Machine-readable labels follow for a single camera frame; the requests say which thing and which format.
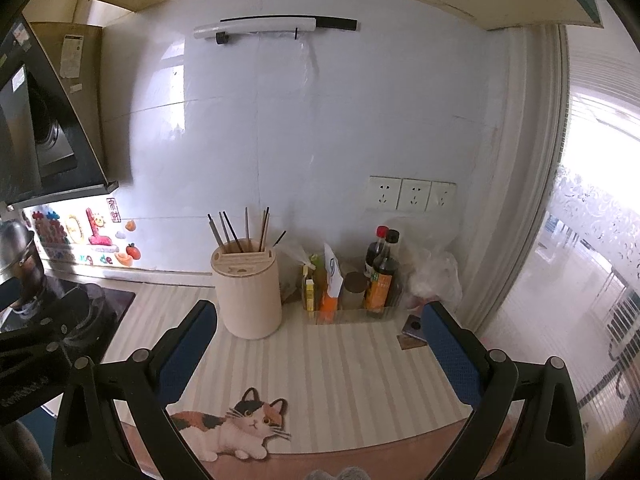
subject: electrical outlet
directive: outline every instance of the electrical outlet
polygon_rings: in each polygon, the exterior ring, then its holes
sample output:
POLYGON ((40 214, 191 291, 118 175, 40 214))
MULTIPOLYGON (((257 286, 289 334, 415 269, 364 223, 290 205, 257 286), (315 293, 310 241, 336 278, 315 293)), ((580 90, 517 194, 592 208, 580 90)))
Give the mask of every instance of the electrical outlet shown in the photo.
POLYGON ((427 211, 449 211, 456 200, 456 185, 451 182, 432 182, 427 211))
POLYGON ((400 195, 400 178, 386 176, 370 176, 367 183, 367 209, 394 211, 400 195))
POLYGON ((430 180, 402 179, 400 197, 398 198, 398 211, 423 213, 427 209, 430 190, 430 180))

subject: chopsticks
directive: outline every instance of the chopsticks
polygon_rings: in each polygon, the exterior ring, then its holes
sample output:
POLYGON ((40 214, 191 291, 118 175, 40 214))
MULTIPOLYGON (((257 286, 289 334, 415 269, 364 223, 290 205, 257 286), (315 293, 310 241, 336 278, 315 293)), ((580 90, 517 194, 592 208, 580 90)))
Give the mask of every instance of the chopsticks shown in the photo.
POLYGON ((269 228, 269 208, 262 213, 262 229, 260 233, 260 245, 258 246, 258 252, 261 253, 264 250, 265 238, 267 236, 267 229, 269 228))
POLYGON ((225 254, 225 245, 222 243, 222 238, 220 238, 220 233, 218 232, 218 229, 216 228, 216 224, 213 221, 213 218, 211 218, 211 215, 207 213, 207 216, 209 217, 209 227, 211 227, 211 231, 213 232, 213 235, 216 237, 216 241, 218 242, 218 247, 220 247, 220 251, 225 254))
POLYGON ((274 243, 274 245, 273 245, 274 247, 278 244, 278 242, 279 242, 280 240, 282 240, 282 237, 283 237, 285 234, 287 234, 287 231, 286 231, 286 230, 284 230, 284 231, 282 232, 282 234, 278 237, 278 239, 276 240, 276 243, 274 243))
POLYGON ((246 246, 249 248, 249 252, 253 253, 254 248, 251 244, 251 238, 249 236, 249 208, 244 208, 244 234, 246 234, 246 246))
POLYGON ((218 215, 220 215, 220 223, 222 224, 222 230, 225 232, 226 243, 230 244, 231 240, 229 240, 229 235, 226 232, 225 221, 222 219, 222 213, 218 211, 218 215))
POLYGON ((226 223, 229 224, 229 229, 231 230, 231 234, 233 235, 234 240, 236 241, 236 245, 238 246, 238 249, 240 249, 241 253, 244 253, 244 249, 242 248, 242 245, 240 245, 240 242, 238 241, 238 237, 236 236, 234 227, 231 225, 231 222, 229 221, 229 217, 226 215, 226 211, 223 211, 222 214, 225 216, 226 223))
MULTIPOLYGON (((229 220, 229 217, 226 214, 226 211, 219 211, 218 216, 220 216, 220 223, 222 224, 222 230, 225 234, 226 244, 224 243, 222 237, 220 236, 220 232, 218 231, 218 228, 216 227, 216 223, 214 222, 213 218, 211 217, 210 214, 207 214, 207 217, 209 218, 209 227, 211 228, 213 235, 216 237, 216 242, 218 243, 218 246, 220 247, 220 251, 223 254, 233 252, 230 250, 231 240, 229 239, 229 234, 228 234, 228 231, 226 230, 227 225, 229 226, 229 230, 231 231, 233 240, 236 246, 238 247, 238 250, 241 253, 246 253, 246 252, 261 253, 265 250, 266 243, 267 243, 267 234, 269 231, 269 220, 271 218, 270 208, 267 208, 262 212, 262 224, 260 226, 260 239, 258 242, 257 250, 254 250, 254 245, 249 235, 249 208, 247 207, 244 208, 244 235, 246 237, 245 247, 243 247, 242 244, 240 243, 240 240, 236 235, 236 231, 234 230, 234 227, 231 225, 231 221, 229 220)), ((282 232, 282 234, 276 240, 276 243, 274 243, 274 246, 276 246, 279 243, 279 241, 282 240, 282 237, 286 233, 287 233, 286 231, 282 232)))

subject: plastic bag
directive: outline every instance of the plastic bag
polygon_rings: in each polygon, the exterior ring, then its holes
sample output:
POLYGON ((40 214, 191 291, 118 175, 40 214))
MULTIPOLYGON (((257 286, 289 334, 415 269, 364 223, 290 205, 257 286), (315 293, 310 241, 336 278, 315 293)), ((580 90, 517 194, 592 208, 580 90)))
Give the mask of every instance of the plastic bag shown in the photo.
POLYGON ((296 240, 282 240, 274 249, 278 261, 280 299, 284 302, 298 287, 300 267, 307 265, 315 269, 316 266, 309 261, 304 248, 296 240))
POLYGON ((447 308, 458 306, 458 262, 444 250, 456 237, 456 226, 439 218, 394 218, 387 225, 400 232, 399 260, 406 277, 400 305, 411 309, 440 300, 447 308))

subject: kitchen counter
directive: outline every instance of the kitchen counter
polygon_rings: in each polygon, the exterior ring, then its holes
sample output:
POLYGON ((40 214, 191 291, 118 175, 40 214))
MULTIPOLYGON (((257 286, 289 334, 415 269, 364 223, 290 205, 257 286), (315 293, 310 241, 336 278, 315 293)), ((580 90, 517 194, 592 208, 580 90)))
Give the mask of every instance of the kitchen counter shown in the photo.
MULTIPOLYGON (((216 300, 209 287, 56 275, 136 293, 103 362, 151 348, 198 300, 216 300)), ((377 446, 442 428, 470 413, 428 347, 399 347, 396 335, 404 313, 380 322, 342 325, 309 325, 305 318, 300 303, 287 304, 280 328, 254 341, 231 335, 219 318, 216 335, 168 413, 193 410, 224 416, 251 386, 262 400, 287 399, 284 427, 292 439, 267 440, 270 454, 377 446)), ((116 403, 121 420, 133 426, 126 404, 116 403)), ((54 413, 59 405, 59 398, 47 403, 54 413)))

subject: cat sticker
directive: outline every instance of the cat sticker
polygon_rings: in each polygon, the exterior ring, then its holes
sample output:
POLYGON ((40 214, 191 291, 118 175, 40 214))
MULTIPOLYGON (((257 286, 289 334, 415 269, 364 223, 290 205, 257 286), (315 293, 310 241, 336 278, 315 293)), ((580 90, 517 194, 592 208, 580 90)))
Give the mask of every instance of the cat sticker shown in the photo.
POLYGON ((220 453, 234 454, 241 460, 267 456, 264 440, 279 436, 291 439, 283 430, 285 399, 271 404, 260 400, 258 390, 249 388, 242 400, 220 417, 201 412, 179 412, 171 416, 174 426, 195 455, 205 462, 217 460, 220 453))

